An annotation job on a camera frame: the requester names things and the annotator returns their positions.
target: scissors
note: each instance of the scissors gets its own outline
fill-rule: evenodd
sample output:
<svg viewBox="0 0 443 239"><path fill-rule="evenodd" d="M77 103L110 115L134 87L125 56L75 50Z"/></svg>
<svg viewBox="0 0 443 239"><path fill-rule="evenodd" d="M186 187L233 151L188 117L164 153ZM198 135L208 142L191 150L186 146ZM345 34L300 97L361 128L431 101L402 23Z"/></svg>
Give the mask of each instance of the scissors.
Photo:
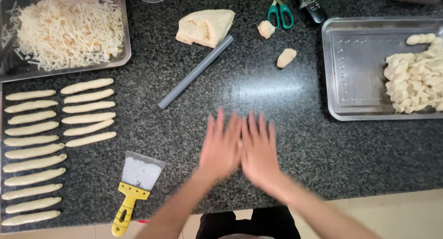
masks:
<svg viewBox="0 0 443 239"><path fill-rule="evenodd" d="M280 27L280 19L279 19L279 11L277 10L277 6L276 4L279 4L280 6L280 17L281 17L281 26L284 29L289 29L292 27L292 25L294 24L294 18L292 16L291 11L289 10L289 8L287 7L287 5L283 4L283 2L281 2L281 0L274 0L272 5L269 7L269 11L268 11L268 21L269 21L269 16L270 15L275 15L276 19L277 19L277 26L275 27L276 29ZM283 19L283 14L286 13L289 16L289 19L291 20L291 24L289 26L286 26L286 24L284 23L284 19Z"/></svg>

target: person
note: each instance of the person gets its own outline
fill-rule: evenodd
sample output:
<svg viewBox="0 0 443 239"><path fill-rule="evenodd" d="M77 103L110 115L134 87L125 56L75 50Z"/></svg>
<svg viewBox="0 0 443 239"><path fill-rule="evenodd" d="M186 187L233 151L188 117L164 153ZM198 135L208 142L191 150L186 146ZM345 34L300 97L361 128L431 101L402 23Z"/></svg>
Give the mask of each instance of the person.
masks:
<svg viewBox="0 0 443 239"><path fill-rule="evenodd" d="M227 128L224 111L209 115L200 161L189 179L154 214L136 239L177 239L193 208L217 182L241 165L253 185L298 213L322 239L379 239L374 232L324 202L279 169L275 128L263 114L248 118L232 113ZM204 214L197 239L300 238L286 206L254 209L251 220L233 212Z"/></svg>

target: shredded cheese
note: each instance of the shredded cheese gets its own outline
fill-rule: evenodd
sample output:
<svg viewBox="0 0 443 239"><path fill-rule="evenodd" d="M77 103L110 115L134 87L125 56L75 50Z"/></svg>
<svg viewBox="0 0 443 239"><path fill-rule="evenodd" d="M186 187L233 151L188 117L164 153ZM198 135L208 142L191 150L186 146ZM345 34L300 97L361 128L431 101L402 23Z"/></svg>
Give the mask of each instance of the shredded cheese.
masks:
<svg viewBox="0 0 443 239"><path fill-rule="evenodd" d="M46 71L109 62L122 51L122 12L112 0L42 0L12 22L19 26L17 54Z"/></svg>

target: hand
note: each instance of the hand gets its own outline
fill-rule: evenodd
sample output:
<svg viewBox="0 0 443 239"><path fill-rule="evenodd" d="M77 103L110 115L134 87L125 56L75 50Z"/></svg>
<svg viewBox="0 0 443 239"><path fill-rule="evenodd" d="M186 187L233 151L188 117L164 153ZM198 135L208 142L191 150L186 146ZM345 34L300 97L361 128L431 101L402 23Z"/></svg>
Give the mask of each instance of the hand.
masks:
<svg viewBox="0 0 443 239"><path fill-rule="evenodd" d="M219 108L217 121L210 115L206 137L200 154L198 171L203 171L214 181L224 179L240 165L237 143L240 140L241 119L232 112L226 132L223 132L224 111Z"/></svg>
<svg viewBox="0 0 443 239"><path fill-rule="evenodd" d="M241 137L244 149L241 168L254 185L269 193L271 186L282 176L275 148L274 124L270 122L267 131L264 115L260 114L257 128L254 113L250 112L248 121L242 118Z"/></svg>

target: metal scraper blade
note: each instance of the metal scraper blade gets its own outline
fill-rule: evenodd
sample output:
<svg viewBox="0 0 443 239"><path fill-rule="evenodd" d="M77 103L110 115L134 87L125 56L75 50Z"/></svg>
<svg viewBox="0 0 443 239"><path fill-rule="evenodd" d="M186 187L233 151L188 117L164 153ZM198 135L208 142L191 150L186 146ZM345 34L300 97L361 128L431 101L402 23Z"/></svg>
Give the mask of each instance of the metal scraper blade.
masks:
<svg viewBox="0 0 443 239"><path fill-rule="evenodd" d="M126 151L121 181L151 192L165 166L163 161Z"/></svg>

